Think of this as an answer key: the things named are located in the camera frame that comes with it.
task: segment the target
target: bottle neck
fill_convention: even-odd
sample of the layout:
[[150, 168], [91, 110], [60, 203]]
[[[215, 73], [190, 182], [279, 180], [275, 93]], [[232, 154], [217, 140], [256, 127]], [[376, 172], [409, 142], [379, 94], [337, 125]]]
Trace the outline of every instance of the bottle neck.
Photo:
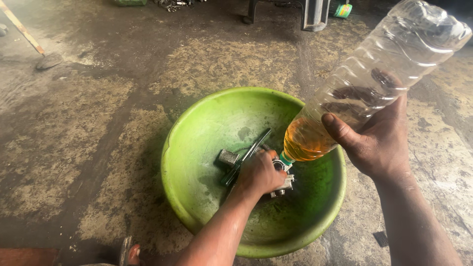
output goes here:
[[279, 159], [285, 164], [285, 165], [291, 165], [293, 162], [296, 160], [292, 159], [289, 157], [285, 151], [282, 151], [281, 154], [279, 155]]

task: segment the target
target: stained floor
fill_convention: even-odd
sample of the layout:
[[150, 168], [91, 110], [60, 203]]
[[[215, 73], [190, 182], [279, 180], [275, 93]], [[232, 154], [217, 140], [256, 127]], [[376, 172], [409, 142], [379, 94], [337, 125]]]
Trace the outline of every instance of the stained floor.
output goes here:
[[[209, 0], [166, 12], [107, 0], [6, 0], [47, 52], [44, 71], [11, 26], [0, 38], [0, 247], [60, 248], [63, 266], [117, 263], [131, 234], [147, 265], [171, 265], [192, 235], [159, 182], [163, 141], [198, 99], [259, 86], [306, 101], [382, 18], [360, 1], [348, 19], [302, 32], [300, 10]], [[473, 265], [473, 47], [409, 92], [413, 172], [465, 265]], [[388, 265], [389, 248], [370, 179], [349, 161], [337, 218], [304, 249], [235, 265]]]

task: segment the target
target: fingernail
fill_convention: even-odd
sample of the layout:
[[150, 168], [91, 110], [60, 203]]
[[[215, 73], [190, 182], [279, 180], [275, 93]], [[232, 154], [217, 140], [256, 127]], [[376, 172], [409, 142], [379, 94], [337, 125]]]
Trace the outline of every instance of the fingernail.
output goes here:
[[325, 114], [324, 116], [322, 116], [322, 122], [326, 126], [331, 126], [334, 120], [335, 117], [332, 114]]

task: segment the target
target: forearm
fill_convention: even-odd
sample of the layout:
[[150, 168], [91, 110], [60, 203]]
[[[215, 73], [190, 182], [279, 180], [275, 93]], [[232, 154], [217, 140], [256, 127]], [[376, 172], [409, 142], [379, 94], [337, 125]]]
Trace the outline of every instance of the forearm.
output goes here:
[[376, 179], [392, 265], [461, 265], [414, 176]]
[[261, 196], [243, 190], [235, 187], [186, 248], [176, 266], [232, 265], [246, 221]]

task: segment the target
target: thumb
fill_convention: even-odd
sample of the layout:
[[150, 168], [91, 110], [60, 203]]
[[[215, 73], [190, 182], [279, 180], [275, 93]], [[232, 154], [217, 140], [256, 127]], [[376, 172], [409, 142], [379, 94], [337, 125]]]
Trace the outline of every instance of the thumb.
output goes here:
[[327, 113], [322, 116], [322, 123], [330, 136], [344, 149], [351, 149], [358, 145], [361, 135], [336, 115]]

